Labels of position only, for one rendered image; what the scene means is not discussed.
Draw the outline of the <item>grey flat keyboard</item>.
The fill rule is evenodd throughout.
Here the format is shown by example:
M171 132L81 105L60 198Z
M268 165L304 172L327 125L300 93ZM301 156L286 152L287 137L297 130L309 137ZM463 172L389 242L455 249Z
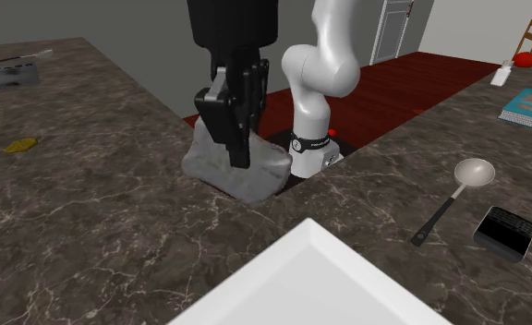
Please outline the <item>grey flat keyboard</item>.
M39 83L39 72L34 63L0 66L0 89Z

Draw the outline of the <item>white door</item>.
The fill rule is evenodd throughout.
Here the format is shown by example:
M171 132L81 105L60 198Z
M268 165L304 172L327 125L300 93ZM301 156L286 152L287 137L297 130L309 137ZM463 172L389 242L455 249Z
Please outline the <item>white door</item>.
M399 55L414 0L383 0L370 65Z

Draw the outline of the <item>grey lumpy stone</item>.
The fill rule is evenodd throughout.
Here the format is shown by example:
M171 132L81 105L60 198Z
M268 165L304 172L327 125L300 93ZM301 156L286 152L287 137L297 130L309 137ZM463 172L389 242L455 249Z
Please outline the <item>grey lumpy stone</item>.
M191 146L182 160L182 169L189 177L254 204L272 197L284 187L293 158L283 147L250 132L249 161L247 169L233 167L225 145L215 143L203 120L198 119Z

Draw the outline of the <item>yellow leaf-shaped piece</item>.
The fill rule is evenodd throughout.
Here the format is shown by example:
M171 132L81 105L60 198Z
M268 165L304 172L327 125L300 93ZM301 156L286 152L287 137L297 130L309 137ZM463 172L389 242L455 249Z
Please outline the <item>yellow leaf-shaped piece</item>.
M30 149L32 149L34 146L38 144L38 140L36 138L21 138L14 140L12 143L10 143L5 149L5 153L17 153L17 152L25 152Z

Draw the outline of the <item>white square tray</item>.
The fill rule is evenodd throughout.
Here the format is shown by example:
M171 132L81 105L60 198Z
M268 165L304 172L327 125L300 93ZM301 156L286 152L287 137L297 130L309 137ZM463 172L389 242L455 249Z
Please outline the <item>white square tray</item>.
M307 218L167 325L453 325Z

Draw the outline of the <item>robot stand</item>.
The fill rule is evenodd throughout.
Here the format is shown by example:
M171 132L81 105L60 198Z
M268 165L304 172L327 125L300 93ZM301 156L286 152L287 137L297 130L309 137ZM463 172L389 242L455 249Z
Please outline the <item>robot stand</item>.
M267 137L266 140L271 142L271 143L273 143L273 144L276 144L276 145L279 145L279 146L283 147L285 150L288 150L289 149L289 145L290 145L291 131L292 131L292 129L288 128L286 130L278 132L277 134L274 134L274 135L271 135L271 136ZM343 156L345 156L345 157L347 157L348 155L350 155L351 153L353 153L353 152L355 152L357 150L357 147L355 147L355 146L353 146L353 145L347 143L346 141L343 141L343 140L341 140L341 139L339 139L337 137L330 136L330 139L338 144L338 146L340 147L340 153ZM295 175L289 175L284 187L281 190L279 190L278 192L276 192L275 196L281 195L286 190L288 190L288 189L290 189L290 188L302 183L303 181L305 181L305 178L297 177Z

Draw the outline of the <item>small white bottle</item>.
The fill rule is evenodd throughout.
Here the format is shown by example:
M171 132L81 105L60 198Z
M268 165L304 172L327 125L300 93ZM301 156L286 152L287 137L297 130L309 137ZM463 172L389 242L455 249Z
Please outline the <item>small white bottle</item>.
M496 70L490 84L497 87L503 86L512 72L513 65L513 60L504 60L502 66Z

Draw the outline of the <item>black phone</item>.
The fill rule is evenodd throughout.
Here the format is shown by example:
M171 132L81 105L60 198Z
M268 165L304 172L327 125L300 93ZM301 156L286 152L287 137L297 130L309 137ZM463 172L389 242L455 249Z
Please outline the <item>black phone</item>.
M473 240L481 247L511 262L522 261L532 243L532 222L498 206L482 218Z

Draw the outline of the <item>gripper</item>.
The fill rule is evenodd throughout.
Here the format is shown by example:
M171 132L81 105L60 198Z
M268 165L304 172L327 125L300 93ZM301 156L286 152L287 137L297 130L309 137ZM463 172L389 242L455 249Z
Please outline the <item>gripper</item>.
M226 61L237 50L260 49L278 38L279 0L187 0L193 40L213 58ZM225 145L232 167L250 166L249 131L257 133L265 108L269 60L231 62L218 66L209 88L195 96L195 105L214 143Z

